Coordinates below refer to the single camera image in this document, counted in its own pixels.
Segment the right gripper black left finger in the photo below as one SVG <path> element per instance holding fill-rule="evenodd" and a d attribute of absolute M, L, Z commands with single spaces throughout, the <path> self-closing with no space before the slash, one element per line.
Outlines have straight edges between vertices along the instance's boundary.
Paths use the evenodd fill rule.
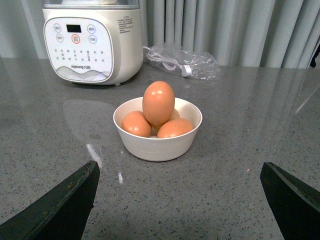
<path fill-rule="evenodd" d="M 89 161 L 0 226 L 2 240 L 80 240 L 100 178 L 96 161 Z"/>

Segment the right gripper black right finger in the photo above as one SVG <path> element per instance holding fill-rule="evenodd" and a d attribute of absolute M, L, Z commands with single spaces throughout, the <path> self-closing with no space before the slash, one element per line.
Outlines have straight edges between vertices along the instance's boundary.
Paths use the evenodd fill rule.
<path fill-rule="evenodd" d="M 320 192 L 272 162 L 264 162 L 260 181 L 285 240 L 320 238 Z"/>

